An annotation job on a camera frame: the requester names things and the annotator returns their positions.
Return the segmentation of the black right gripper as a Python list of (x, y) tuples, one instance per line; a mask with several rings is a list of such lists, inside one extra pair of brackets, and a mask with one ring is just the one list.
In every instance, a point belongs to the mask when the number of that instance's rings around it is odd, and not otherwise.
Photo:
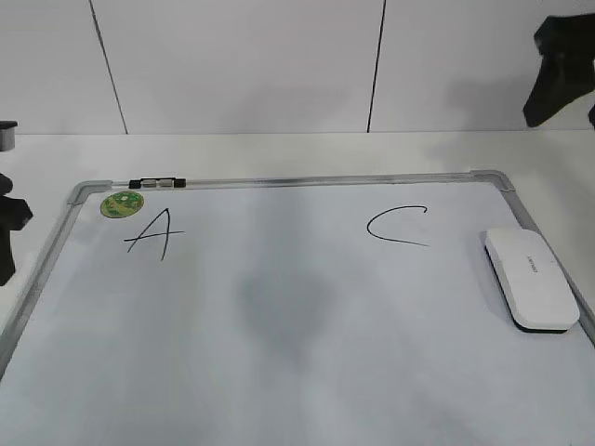
[[(541, 65), (522, 112), (538, 127), (594, 92), (594, 16), (547, 16), (534, 34)], [(595, 105), (588, 112), (595, 128)]]

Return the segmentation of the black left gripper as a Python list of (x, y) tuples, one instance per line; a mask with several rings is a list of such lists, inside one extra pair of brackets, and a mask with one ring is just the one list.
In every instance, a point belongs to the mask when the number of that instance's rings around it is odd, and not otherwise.
[(0, 285), (4, 286), (16, 271), (12, 255), (10, 233), (22, 230), (33, 218), (33, 212), (24, 199), (11, 198), (8, 194), (13, 189), (12, 181), (1, 178), (1, 236), (0, 236)]

